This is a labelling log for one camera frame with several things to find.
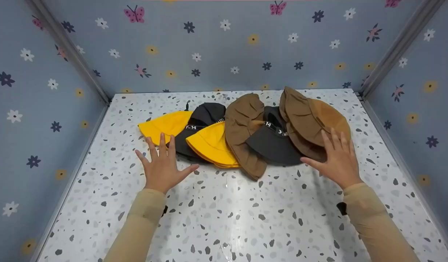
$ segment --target yellow flower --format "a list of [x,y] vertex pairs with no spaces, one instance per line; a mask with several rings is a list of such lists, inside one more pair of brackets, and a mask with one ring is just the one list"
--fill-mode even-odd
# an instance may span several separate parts
[[159,50],[155,46],[147,46],[146,47],[146,52],[149,53],[150,55],[157,55],[157,54],[159,54]]
[[83,89],[81,88],[75,89],[75,95],[78,96],[79,98],[82,98],[84,96]]
[[176,74],[174,71],[172,71],[172,70],[167,70],[167,71],[166,71],[166,76],[167,76],[168,78],[176,78],[176,77],[177,77],[177,74]]
[[21,253],[24,255],[31,255],[33,249],[36,246],[36,240],[34,238],[30,238],[21,245]]
[[418,182],[422,185],[422,186],[429,186],[430,181],[429,181],[429,176],[428,175],[421,175],[418,178]]
[[66,175],[67,175],[67,170],[64,170],[64,169],[56,170],[56,179],[57,180],[62,180],[64,178],[66,178]]
[[81,128],[87,128],[88,127],[88,122],[87,121],[81,121]]
[[344,69],[345,68],[345,63],[339,63],[339,64],[336,64],[336,70],[342,70],[342,69]]
[[423,87],[425,93],[432,93],[437,88],[437,81],[427,81]]
[[318,83],[316,83],[316,81],[311,81],[309,82],[309,84],[307,84],[308,88],[315,88],[318,86]]
[[410,124],[416,124],[416,123],[418,122],[418,115],[415,114],[415,113],[409,114],[409,115],[407,116],[407,121],[408,121]]
[[256,45],[259,42],[259,35],[253,33],[248,37],[248,43],[250,45]]
[[365,70],[373,70],[374,69],[374,63],[365,64],[363,66],[363,69],[365,69]]

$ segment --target speckled white floor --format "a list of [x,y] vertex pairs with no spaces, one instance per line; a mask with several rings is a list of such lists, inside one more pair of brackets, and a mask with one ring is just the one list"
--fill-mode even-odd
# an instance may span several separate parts
[[[379,195],[421,261],[448,252],[412,187],[350,89],[301,91],[348,119],[363,180]],[[248,92],[117,94],[39,259],[102,262],[145,184],[134,149],[147,151],[137,124],[203,102],[229,105]],[[281,91],[256,91],[267,106]],[[178,162],[179,168],[188,163]],[[201,166],[167,195],[147,261],[348,261],[368,254],[336,207],[342,191],[301,164],[268,166],[259,182],[239,170]]]

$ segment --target finger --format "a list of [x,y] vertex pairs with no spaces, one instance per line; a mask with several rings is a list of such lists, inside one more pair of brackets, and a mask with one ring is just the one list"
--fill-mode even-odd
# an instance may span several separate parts
[[326,132],[324,132],[324,130],[321,130],[321,136],[323,137],[326,153],[329,155],[329,152],[334,151],[333,144],[331,144],[331,141],[329,140],[329,138],[327,138]]
[[334,150],[342,150],[341,142],[337,136],[336,130],[331,127],[331,139],[333,140]]
[[148,143],[149,155],[151,156],[151,161],[154,161],[158,158],[158,152],[156,152],[156,147],[154,147],[154,143],[151,140],[151,137],[146,138],[146,143]]

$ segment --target blue floral wallpaper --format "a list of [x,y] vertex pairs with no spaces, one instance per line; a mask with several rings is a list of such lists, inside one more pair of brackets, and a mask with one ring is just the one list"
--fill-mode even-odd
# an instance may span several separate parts
[[448,0],[368,101],[448,232]]
[[0,262],[29,261],[104,103],[24,1],[0,1]]
[[359,90],[420,0],[46,2],[112,95]]

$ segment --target butterfly print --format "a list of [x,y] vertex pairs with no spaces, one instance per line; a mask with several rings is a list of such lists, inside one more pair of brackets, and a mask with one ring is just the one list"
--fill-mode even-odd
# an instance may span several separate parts
[[145,15],[145,9],[143,7],[138,7],[138,5],[135,6],[135,10],[132,10],[132,8],[127,5],[129,9],[124,9],[124,13],[127,17],[130,18],[130,22],[139,22],[144,23],[145,20],[143,19],[143,16]]
[[284,1],[281,1],[279,4],[277,4],[277,2],[274,1],[274,4],[269,5],[271,15],[282,15],[282,10],[286,8],[286,5],[287,2],[284,3]]

